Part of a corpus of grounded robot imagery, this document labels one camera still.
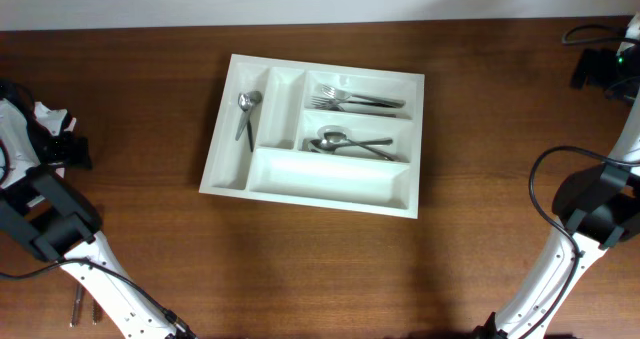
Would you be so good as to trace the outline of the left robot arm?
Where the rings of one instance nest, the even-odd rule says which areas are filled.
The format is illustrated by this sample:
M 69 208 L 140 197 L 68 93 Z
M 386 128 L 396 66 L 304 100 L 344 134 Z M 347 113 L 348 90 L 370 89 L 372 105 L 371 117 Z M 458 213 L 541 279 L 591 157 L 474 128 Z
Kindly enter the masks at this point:
M 1 230 L 44 271 L 60 268 L 89 293 L 126 338 L 192 338 L 189 325 L 136 284 L 111 250 L 98 210 L 64 178 L 89 169 L 76 119 L 1 82 Z

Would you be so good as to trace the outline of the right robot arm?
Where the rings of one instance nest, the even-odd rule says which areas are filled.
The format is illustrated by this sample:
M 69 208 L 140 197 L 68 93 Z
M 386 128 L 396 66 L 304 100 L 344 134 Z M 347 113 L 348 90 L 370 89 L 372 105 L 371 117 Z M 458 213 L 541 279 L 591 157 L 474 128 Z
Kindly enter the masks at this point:
M 584 51 L 571 79 L 597 85 L 631 111 L 609 155 L 575 146 L 597 165 L 569 175 L 549 212 L 550 236 L 519 291 L 474 329 L 475 338 L 542 338 L 571 290 L 598 259 L 639 233 L 639 48 Z

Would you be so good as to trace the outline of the white plastic cutlery tray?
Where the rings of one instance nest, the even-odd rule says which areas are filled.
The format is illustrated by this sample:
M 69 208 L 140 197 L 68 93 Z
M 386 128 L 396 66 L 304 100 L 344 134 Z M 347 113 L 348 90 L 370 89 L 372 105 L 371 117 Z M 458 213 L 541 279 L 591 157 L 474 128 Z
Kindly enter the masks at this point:
M 341 90 L 404 100 L 391 108 L 352 98 L 340 106 L 353 111 L 396 114 L 397 118 L 314 109 L 311 97 L 325 97 L 327 84 Z M 239 141 L 240 93 L 260 91 L 263 101 Z M 200 192 L 253 200 L 317 206 L 415 219 L 425 77 L 234 54 L 230 59 Z M 340 126 L 358 141 L 392 138 L 377 146 L 396 158 L 388 161 L 358 147 L 330 153 L 303 149 L 325 126 Z

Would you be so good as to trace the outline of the metal knife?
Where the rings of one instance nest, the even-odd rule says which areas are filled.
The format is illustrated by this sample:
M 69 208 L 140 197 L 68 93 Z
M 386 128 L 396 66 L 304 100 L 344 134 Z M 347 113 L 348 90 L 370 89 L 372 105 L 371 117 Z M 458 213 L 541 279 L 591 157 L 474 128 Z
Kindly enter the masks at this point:
M 96 299 L 92 300 L 92 324 L 97 325 L 101 320 L 101 307 Z
M 84 287 L 81 284 L 77 284 L 74 292 L 74 300 L 72 303 L 72 312 L 69 322 L 70 328 L 74 328 L 79 324 L 83 295 Z

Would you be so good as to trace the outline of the white plastic knife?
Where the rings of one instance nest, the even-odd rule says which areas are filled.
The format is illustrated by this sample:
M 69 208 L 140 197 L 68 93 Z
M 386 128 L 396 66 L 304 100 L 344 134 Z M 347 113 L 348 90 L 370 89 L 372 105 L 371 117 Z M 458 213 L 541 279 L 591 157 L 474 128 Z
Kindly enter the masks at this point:
M 72 117 L 72 120 L 70 122 L 70 124 L 64 129 L 64 132 L 73 132 L 75 129 L 77 123 L 77 119 L 75 117 Z M 55 170 L 56 174 L 58 174 L 61 178 L 64 178 L 65 176 L 65 170 L 64 168 L 58 168 Z

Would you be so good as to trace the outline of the small metal spoon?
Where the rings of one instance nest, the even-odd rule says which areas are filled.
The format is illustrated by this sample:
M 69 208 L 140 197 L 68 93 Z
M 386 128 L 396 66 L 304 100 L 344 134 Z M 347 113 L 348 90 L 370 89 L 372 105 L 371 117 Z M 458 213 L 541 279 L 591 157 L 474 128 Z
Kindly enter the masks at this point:
M 253 140 L 253 134 L 252 134 L 252 127 L 251 127 L 251 121 L 249 120 L 248 125 L 246 127 L 246 129 L 244 130 L 244 132 L 247 132 L 247 138 L 249 141 L 249 148 L 250 151 L 254 150 L 254 140 Z
M 260 91 L 254 90 L 250 92 L 240 93 L 238 96 L 238 106 L 242 111 L 238 127 L 236 130 L 235 140 L 238 141 L 246 129 L 250 120 L 252 112 L 263 101 L 263 94 Z

